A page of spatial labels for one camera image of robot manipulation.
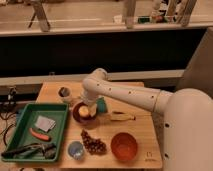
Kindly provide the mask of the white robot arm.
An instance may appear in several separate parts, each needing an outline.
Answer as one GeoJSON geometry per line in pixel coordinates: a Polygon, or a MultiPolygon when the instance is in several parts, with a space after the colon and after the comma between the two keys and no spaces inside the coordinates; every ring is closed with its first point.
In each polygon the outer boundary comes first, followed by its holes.
{"type": "Polygon", "coordinates": [[[213,98],[208,94],[117,84],[102,68],[88,74],[82,87],[88,105],[104,95],[164,116],[164,171],[213,171],[213,98]]]}

